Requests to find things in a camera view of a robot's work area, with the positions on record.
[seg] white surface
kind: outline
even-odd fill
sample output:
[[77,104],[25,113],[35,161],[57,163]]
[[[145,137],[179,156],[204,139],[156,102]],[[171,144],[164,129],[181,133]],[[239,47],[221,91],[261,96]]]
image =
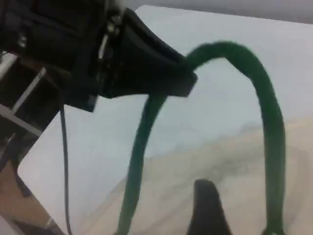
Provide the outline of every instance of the white surface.
[[165,6],[273,20],[313,23],[311,0],[120,0],[127,7]]
[[[286,133],[284,231],[312,235],[313,118],[288,122]],[[196,179],[208,179],[218,188],[232,234],[262,234],[266,226],[264,167],[262,129],[146,159],[129,235],[187,234]],[[85,222],[84,235],[115,233],[124,185],[118,184]]]
[[[313,114],[313,26],[144,6],[139,16],[186,54],[203,42],[232,40],[252,49],[270,74],[285,119]],[[225,60],[197,70],[188,99],[171,98],[152,131],[146,157],[196,148],[261,124],[253,86]],[[80,225],[125,176],[146,96],[100,98],[93,114],[66,107],[70,220]],[[19,175],[66,233],[59,115],[19,167]]]

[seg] white table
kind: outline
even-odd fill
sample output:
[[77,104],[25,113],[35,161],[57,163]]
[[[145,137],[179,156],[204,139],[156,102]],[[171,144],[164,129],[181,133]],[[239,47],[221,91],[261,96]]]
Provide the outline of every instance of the white table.
[[[313,114],[313,25],[152,6],[137,13],[182,54],[217,40],[246,45],[267,69],[285,119]],[[171,98],[165,104],[147,158],[261,126],[253,86],[227,61],[216,60],[196,73],[199,80],[190,97]],[[145,99],[144,95],[99,98],[94,113],[66,107],[70,221],[75,235],[82,233],[80,225],[126,175]],[[22,161],[19,175],[67,234],[61,136],[57,115]]]

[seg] black object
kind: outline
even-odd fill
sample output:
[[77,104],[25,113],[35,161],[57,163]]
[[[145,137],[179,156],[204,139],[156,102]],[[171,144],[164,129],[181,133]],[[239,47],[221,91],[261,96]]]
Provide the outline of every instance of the black object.
[[[184,57],[130,9],[96,0],[4,0],[0,48],[43,63],[65,103],[92,111],[98,95],[188,96],[197,78]],[[106,37],[103,58],[99,51]]]
[[194,211],[187,235],[232,235],[213,182],[196,180],[194,187]]

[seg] green cable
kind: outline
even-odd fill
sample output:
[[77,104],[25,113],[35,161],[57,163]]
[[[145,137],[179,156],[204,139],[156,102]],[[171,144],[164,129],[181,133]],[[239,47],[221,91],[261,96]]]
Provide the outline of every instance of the green cable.
[[[265,147],[266,215],[263,235],[284,235],[286,138],[282,113],[269,76],[258,58],[246,47],[232,42],[203,44],[186,56],[182,69],[195,70],[212,59],[226,58],[250,78],[261,107]],[[150,96],[144,106],[133,145],[117,235],[127,235],[139,201],[144,151],[153,123],[166,97]]]
[[118,221],[117,235],[127,235],[131,227],[132,218],[140,195],[143,159],[147,142],[152,126],[165,100],[166,96],[150,96],[143,108],[128,167],[129,170],[121,214]]

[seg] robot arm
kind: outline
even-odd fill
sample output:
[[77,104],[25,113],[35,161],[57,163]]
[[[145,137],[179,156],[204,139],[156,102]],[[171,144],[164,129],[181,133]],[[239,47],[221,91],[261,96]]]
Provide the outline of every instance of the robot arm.
[[4,0],[0,48],[42,63],[65,102],[92,111],[98,95],[188,96],[197,78],[136,13],[109,0]]

